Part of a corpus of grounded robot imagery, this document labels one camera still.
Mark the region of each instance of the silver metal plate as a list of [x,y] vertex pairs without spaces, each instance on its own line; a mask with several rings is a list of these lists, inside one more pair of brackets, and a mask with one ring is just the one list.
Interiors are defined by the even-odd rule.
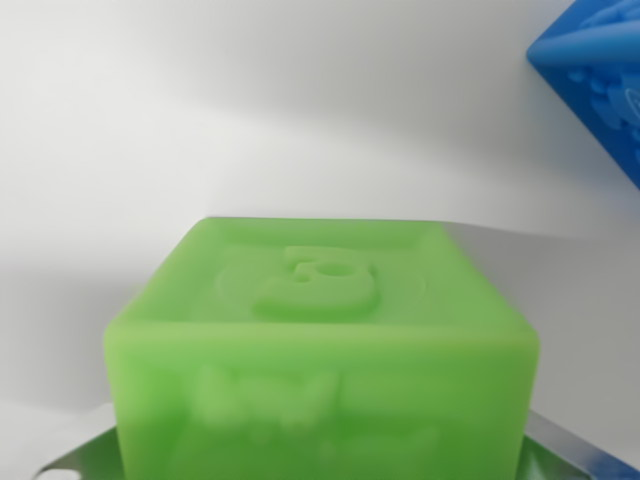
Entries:
[[[43,456],[42,451],[40,455],[31,452],[31,456],[23,458],[20,468],[9,478],[125,480],[113,422],[111,406],[102,407],[58,435],[57,446],[84,435],[85,441],[80,442],[80,446],[40,467],[34,465],[33,461],[46,455]],[[531,412],[516,480],[582,479],[640,480],[640,471]]]

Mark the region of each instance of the white backdrop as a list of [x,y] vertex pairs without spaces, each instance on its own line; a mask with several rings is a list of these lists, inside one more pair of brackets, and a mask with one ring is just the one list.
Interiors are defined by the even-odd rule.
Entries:
[[0,464],[108,399],[105,324],[206,215],[476,225],[534,407],[640,464],[640,193],[524,59],[568,4],[0,0]]

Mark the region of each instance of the green rubber cube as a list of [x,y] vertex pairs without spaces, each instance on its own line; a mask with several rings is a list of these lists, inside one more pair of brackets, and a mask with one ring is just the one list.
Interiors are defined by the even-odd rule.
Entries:
[[202,220],[106,334],[128,480],[512,480],[537,356],[431,222]]

